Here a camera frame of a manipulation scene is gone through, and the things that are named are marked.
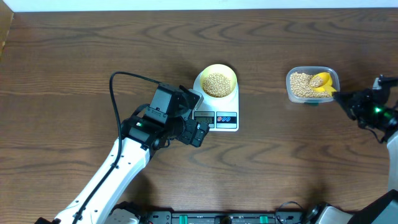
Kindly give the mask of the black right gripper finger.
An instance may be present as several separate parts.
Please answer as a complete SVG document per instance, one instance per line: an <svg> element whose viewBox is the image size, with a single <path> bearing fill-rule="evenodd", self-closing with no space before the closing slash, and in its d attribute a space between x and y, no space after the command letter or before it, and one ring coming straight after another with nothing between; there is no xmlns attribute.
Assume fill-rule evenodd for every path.
<svg viewBox="0 0 398 224"><path fill-rule="evenodd" d="M351 120L356 120L355 115L351 111L351 107L349 105L350 100L335 100L343 109L343 111L347 114L348 118Z"/></svg>
<svg viewBox="0 0 398 224"><path fill-rule="evenodd" d="M352 92L342 92L336 91L334 92L334 99L335 100L353 100L362 97L361 91L352 91Z"/></svg>

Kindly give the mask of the yellow measuring scoop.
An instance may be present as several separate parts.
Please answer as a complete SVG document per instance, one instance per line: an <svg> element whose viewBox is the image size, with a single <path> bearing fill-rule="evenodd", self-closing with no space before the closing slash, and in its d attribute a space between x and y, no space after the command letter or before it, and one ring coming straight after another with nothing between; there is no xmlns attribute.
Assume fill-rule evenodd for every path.
<svg viewBox="0 0 398 224"><path fill-rule="evenodd" d="M316 92L324 92L325 91L328 93L328 95L333 96L333 93L336 92L337 90L332 87L333 80L331 79L331 75L328 72L321 72L314 76L322 77L324 83L323 83L323 86L321 86L319 88L312 88L312 90L316 91Z"/></svg>

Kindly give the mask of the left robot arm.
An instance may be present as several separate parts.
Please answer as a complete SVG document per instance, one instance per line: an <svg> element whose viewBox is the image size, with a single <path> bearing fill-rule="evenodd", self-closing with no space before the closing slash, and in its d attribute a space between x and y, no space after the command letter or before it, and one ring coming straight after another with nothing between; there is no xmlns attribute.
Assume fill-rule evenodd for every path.
<svg viewBox="0 0 398 224"><path fill-rule="evenodd" d="M140 215L119 208L116 203L126 187L145 168L156 150L168 147L173 139L199 147L213 126L212 121L187 117L173 121L170 129L163 130L138 117L142 110L149 111L149 105L141 105L123 122L121 128L126 128L127 133L115 140L108 157L75 201L51 222L39 218L37 223L140 222Z"/></svg>

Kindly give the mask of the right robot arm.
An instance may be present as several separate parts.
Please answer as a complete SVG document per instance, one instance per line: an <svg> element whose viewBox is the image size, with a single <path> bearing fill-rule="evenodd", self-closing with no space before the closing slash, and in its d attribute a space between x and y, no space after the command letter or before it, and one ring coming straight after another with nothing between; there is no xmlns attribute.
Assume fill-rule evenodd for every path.
<svg viewBox="0 0 398 224"><path fill-rule="evenodd" d="M377 141L386 147L387 192L353 214L349 224L397 223L397 108L386 105L389 95L389 90L381 88L333 94L359 128L382 133Z"/></svg>

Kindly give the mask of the soybeans in scoop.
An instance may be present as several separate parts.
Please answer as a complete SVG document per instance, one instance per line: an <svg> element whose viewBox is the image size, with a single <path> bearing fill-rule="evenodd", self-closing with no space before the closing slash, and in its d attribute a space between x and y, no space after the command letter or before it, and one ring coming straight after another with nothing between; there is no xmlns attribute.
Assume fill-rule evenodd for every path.
<svg viewBox="0 0 398 224"><path fill-rule="evenodd" d="M311 88L319 88L319 87L323 86L323 83L324 83L324 81L323 81L322 77L314 76L310 80L309 85L310 85Z"/></svg>

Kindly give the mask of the white kitchen scale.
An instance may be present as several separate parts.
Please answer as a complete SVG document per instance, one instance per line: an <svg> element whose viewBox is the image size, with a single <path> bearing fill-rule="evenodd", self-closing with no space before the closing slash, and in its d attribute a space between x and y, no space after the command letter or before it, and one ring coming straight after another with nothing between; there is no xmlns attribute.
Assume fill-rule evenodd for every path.
<svg viewBox="0 0 398 224"><path fill-rule="evenodd" d="M230 78L232 92L222 98L208 95L203 84L211 73L202 71L195 79L193 89L203 96L203 102L194 110L192 118L198 122L205 122L210 131L235 132L239 129L239 86L234 72Z"/></svg>

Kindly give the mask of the soybeans in bowl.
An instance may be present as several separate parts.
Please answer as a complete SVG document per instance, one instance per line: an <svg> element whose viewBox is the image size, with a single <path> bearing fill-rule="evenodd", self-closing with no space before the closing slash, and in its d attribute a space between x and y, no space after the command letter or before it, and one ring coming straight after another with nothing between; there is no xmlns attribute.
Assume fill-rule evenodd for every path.
<svg viewBox="0 0 398 224"><path fill-rule="evenodd" d="M228 96L232 92L231 80L221 73L211 73L203 80L203 90L215 98Z"/></svg>

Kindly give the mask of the yellow bowl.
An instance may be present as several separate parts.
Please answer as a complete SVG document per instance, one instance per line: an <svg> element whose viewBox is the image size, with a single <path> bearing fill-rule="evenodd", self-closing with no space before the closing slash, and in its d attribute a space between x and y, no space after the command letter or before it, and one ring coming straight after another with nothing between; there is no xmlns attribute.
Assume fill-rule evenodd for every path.
<svg viewBox="0 0 398 224"><path fill-rule="evenodd" d="M238 87L238 81L232 68L223 64L206 67L199 76L200 89L213 98L225 98Z"/></svg>

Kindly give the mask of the green tape label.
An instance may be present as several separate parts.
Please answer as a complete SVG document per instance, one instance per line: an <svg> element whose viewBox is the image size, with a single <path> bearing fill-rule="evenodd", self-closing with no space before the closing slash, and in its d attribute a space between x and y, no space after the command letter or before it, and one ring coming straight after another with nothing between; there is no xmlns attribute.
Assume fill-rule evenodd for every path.
<svg viewBox="0 0 398 224"><path fill-rule="evenodd" d="M318 106L319 103L318 102L305 102L305 105L309 105L309 106Z"/></svg>

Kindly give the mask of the clear plastic container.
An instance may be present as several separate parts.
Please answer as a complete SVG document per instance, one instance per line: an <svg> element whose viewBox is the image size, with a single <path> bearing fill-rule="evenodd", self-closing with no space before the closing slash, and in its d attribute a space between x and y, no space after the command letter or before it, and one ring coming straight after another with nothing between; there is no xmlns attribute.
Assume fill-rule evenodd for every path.
<svg viewBox="0 0 398 224"><path fill-rule="evenodd" d="M328 67L295 67L286 76L286 87L293 103L327 103L340 91L340 81Z"/></svg>

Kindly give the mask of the soybeans in container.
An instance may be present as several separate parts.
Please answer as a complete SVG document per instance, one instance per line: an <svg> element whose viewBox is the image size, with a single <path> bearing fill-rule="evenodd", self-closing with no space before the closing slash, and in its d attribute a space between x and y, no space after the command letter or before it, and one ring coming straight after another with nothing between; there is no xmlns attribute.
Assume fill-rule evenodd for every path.
<svg viewBox="0 0 398 224"><path fill-rule="evenodd" d="M290 76L290 86L293 94L302 98L329 98L327 92L316 92L313 91L309 85L313 75L306 73L293 73Z"/></svg>

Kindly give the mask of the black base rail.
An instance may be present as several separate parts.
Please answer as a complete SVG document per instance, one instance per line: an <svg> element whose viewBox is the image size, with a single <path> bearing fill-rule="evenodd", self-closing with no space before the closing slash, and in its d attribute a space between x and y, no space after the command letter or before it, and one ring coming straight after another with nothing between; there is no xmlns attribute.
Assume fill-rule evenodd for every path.
<svg viewBox="0 0 398 224"><path fill-rule="evenodd" d="M328 203L321 203L308 212L286 210L283 203L275 212L175 212L173 210L143 211L133 203L115 206L106 219L108 224L347 224L352 214L343 212Z"/></svg>

